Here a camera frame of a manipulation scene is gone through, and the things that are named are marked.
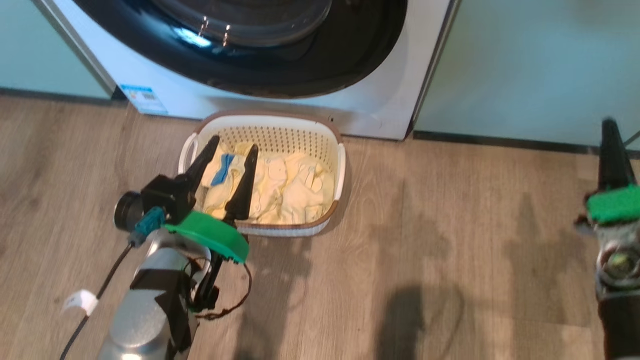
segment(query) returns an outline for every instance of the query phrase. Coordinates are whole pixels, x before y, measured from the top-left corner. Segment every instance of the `brown basket rim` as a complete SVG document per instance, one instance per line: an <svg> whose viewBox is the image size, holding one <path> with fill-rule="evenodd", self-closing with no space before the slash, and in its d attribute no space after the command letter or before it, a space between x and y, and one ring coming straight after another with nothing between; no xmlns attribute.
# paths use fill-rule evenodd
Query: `brown basket rim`
<svg viewBox="0 0 640 360"><path fill-rule="evenodd" d="M217 118L225 117L225 116L241 116L241 115L263 115L263 116L292 117L292 118L295 118L295 119L318 122L318 123L326 126L329 130L331 130L331 132L335 136L335 139L338 141L338 144L342 144L342 136L338 132L338 129L333 124L331 124L330 122L325 121L321 117L316 117L316 116L313 116L313 115L294 115L294 114L291 114L291 113L285 113L285 112L281 112L281 111L262 111L262 110L227 110L227 111L220 111L220 112L214 113L211 116L209 116L206 119L204 119L202 121L202 123L194 130L194 133L199 135L200 132L202 131L202 129L204 129L204 127L208 123L216 120ZM337 200L333 200L333 202L331 203L331 206L329 207L329 210L327 210L327 212L324 213L323 216L321 216L316 221L308 222L306 224L296 224L296 225L278 225L278 224L273 224L273 225L269 225L269 224L256 224L256 223L244 222L244 221L238 221L237 224L240 225L240 226L243 226L243 227L250 227L252 229L264 229L264 230L300 230L300 229L310 229L312 227L316 227L316 226L318 226L320 224L323 224L323 223L327 222L331 218L331 216L333 215L333 213L335 212L335 210L337 208L338 208L338 201Z"/></svg>

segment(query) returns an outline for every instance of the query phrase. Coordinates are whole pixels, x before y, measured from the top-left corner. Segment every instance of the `washing machine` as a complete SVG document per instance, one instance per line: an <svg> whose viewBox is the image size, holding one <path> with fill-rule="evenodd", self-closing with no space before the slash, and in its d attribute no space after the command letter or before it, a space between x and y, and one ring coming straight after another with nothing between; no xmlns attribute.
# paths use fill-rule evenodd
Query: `washing machine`
<svg viewBox="0 0 640 360"><path fill-rule="evenodd" d="M145 114L304 113L402 139L449 0L42 0Z"/></svg>

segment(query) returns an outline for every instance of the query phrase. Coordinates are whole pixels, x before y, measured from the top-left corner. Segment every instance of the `white cable tag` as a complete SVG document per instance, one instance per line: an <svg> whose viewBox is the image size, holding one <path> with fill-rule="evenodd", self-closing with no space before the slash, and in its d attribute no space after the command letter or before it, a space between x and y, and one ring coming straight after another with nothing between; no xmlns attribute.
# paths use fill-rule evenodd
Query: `white cable tag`
<svg viewBox="0 0 640 360"><path fill-rule="evenodd" d="M95 295L88 290L82 289L71 294L71 296L65 300L62 311L70 307L81 307L86 311L87 316L91 316L96 306L98 306L98 299L95 298Z"/></svg>

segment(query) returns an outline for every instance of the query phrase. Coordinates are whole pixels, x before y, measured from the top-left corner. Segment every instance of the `basket handle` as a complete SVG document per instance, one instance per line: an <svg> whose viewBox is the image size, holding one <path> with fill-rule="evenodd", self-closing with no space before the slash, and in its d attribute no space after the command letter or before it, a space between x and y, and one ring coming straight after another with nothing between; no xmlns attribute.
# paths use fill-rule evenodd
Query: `basket handle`
<svg viewBox="0 0 640 360"><path fill-rule="evenodd" d="M187 138L180 151L180 158L178 159L178 174L183 174L189 166L196 160L196 154L198 153L198 133L193 133ZM191 149L191 161L185 163L187 160L187 153Z"/></svg>
<svg viewBox="0 0 640 360"><path fill-rule="evenodd" d="M347 170L347 153L344 150L344 145L342 143L338 144L338 164L340 164L340 168L338 170L338 183L335 187L335 196L334 200L340 200L340 196L342 195L342 187L344 186L344 176Z"/></svg>

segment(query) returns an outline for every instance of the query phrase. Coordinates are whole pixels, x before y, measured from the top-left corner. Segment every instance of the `clothes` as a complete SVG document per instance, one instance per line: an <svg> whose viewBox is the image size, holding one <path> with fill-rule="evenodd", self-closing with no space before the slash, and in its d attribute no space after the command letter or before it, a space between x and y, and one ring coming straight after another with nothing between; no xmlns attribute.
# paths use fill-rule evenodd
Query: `clothes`
<svg viewBox="0 0 640 360"><path fill-rule="evenodd" d="M201 184L207 188L203 205L206 213L220 219L224 217L224 207L244 174L245 156L252 145L236 144L233 154L216 154L207 165ZM227 146L221 143L220 148L227 149ZM229 161L225 155L232 155L232 159ZM225 167L228 175L218 176L224 172ZM333 174L306 154L259 152L249 221L283 225L313 222L331 206L333 188Z"/></svg>

